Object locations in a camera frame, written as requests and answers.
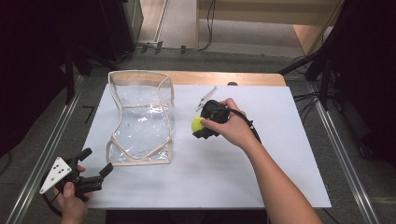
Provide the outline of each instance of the white tabletop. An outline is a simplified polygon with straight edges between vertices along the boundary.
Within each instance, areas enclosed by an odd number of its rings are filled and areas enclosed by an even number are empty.
[[[115,167],[92,194],[90,208],[219,209],[263,208],[245,153],[222,136],[191,134],[195,107],[213,86],[175,86],[176,133],[170,164]],[[254,120],[262,143],[314,207],[331,207],[312,149],[288,87],[219,86],[212,99],[234,98]],[[119,121],[108,85],[85,147],[93,151],[80,164],[85,176],[106,165],[106,144]]]

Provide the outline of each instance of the hand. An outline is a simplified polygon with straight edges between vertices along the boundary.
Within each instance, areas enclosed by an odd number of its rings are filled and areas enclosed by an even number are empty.
[[[85,168],[78,166],[79,172],[84,172]],[[64,185],[64,194],[60,193],[56,200],[62,209],[62,223],[82,223],[88,215],[88,206],[80,198],[75,196],[76,188],[72,182]]]
[[[219,103],[226,105],[231,109],[238,110],[242,114],[246,115],[245,112],[238,108],[236,103],[231,98]],[[257,141],[247,123],[240,116],[233,112],[231,112],[230,118],[226,123],[220,124],[212,120],[203,119],[201,120],[201,124],[208,129],[220,133],[229,142],[241,148],[244,148],[251,141]]]

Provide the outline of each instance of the wrist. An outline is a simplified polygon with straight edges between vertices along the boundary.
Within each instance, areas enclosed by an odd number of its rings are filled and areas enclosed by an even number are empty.
[[[74,220],[74,219],[67,219],[62,218],[61,224],[82,224],[82,221]]]
[[[250,153],[254,150],[262,150],[263,145],[254,136],[250,136],[244,139],[240,147],[245,153]]]

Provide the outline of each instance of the transparent zipper pouch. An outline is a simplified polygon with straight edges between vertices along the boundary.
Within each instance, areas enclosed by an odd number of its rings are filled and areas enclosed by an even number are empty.
[[[108,83],[120,120],[106,146],[107,161],[113,165],[170,163],[175,131],[170,77],[117,71],[108,74]]]

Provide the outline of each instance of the tennis ball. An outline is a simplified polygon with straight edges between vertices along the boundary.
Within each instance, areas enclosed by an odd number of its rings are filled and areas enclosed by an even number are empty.
[[[203,119],[204,118],[202,117],[196,117],[195,119],[192,120],[191,129],[193,133],[200,131],[201,129],[204,128],[204,125],[201,124],[201,120]]]

